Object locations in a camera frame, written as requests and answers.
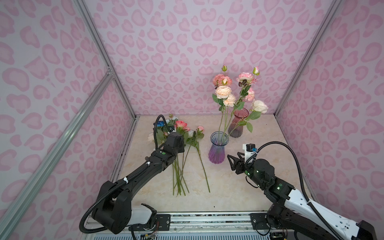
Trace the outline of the pink multi bloom rose stem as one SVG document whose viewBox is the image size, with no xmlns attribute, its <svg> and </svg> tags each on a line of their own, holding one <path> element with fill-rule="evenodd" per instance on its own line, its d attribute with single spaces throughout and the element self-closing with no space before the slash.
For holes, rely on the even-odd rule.
<svg viewBox="0 0 384 240">
<path fill-rule="evenodd" d="M 246 102 L 251 102 L 255 100 L 255 91 L 252 89 L 252 85 L 257 82 L 257 77 L 260 75 L 260 70 L 258 67 L 254 67 L 252 73 L 240 73 L 237 77 L 239 84 L 240 95 L 237 99 L 234 109 L 231 112 L 231 120 L 234 119 L 234 112 L 236 110 L 241 110 L 245 107 Z"/>
</svg>

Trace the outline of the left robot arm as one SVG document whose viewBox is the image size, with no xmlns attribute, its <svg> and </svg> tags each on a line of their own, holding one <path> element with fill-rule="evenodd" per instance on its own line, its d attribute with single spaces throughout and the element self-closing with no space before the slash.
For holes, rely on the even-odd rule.
<svg viewBox="0 0 384 240">
<path fill-rule="evenodd" d="M 171 132 L 164 144 L 146 157 L 145 162 L 126 177 L 105 182 L 97 200 L 81 218 L 79 229 L 84 234 L 109 230 L 119 234 L 126 227 L 152 230 L 156 226 L 157 211 L 149 205 L 132 206 L 139 190 L 156 175 L 173 164 L 179 153 L 185 151 L 184 137 Z"/>
</svg>

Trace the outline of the peach rose stem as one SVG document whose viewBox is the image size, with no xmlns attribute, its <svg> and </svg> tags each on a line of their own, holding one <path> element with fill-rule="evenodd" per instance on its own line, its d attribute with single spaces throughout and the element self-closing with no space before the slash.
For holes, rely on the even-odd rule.
<svg viewBox="0 0 384 240">
<path fill-rule="evenodd" d="M 234 109 L 237 99 L 229 86 L 217 87 L 212 97 L 221 112 L 219 131 L 224 132 L 227 128 L 230 110 Z"/>
</svg>

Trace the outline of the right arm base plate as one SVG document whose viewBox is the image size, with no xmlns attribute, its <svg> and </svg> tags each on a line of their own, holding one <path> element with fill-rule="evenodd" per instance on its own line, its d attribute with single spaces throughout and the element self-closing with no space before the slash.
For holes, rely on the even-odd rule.
<svg viewBox="0 0 384 240">
<path fill-rule="evenodd" d="M 253 230 L 269 230 L 266 213 L 251 213 L 250 219 Z"/>
</svg>

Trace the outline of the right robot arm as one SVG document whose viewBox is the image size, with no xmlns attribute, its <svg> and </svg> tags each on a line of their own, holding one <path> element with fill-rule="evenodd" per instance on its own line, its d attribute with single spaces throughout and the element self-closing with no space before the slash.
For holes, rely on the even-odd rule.
<svg viewBox="0 0 384 240">
<path fill-rule="evenodd" d="M 263 224 L 286 228 L 313 240 L 375 240 L 376 231 L 366 221 L 355 222 L 312 200 L 293 185 L 275 176 L 275 168 L 265 159 L 246 162 L 244 154 L 228 156 L 232 171 L 245 174 L 272 202 Z"/>
</svg>

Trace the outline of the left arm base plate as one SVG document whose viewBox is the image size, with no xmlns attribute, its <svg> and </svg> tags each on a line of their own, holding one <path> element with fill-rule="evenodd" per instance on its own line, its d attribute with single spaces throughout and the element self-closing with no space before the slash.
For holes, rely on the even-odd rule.
<svg viewBox="0 0 384 240">
<path fill-rule="evenodd" d="M 171 225 L 171 215 L 157 214 L 156 217 L 151 217 L 149 222 L 142 225 L 136 224 L 129 226 L 129 231 L 153 232 L 153 231 L 169 231 Z"/>
</svg>

